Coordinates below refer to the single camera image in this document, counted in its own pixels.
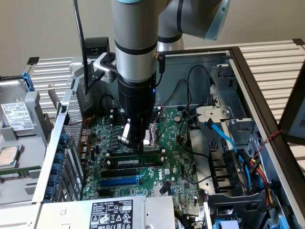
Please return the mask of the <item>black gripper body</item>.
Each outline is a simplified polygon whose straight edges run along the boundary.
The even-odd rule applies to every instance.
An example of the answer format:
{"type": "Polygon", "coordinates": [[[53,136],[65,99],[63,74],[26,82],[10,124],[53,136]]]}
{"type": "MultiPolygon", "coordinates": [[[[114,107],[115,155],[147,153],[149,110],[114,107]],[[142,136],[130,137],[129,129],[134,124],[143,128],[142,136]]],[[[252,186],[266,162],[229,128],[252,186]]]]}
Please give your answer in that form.
{"type": "Polygon", "coordinates": [[[155,83],[155,75],[140,83],[129,82],[122,76],[118,76],[119,102],[127,118],[142,121],[143,116],[152,116],[155,104],[155,83]]]}

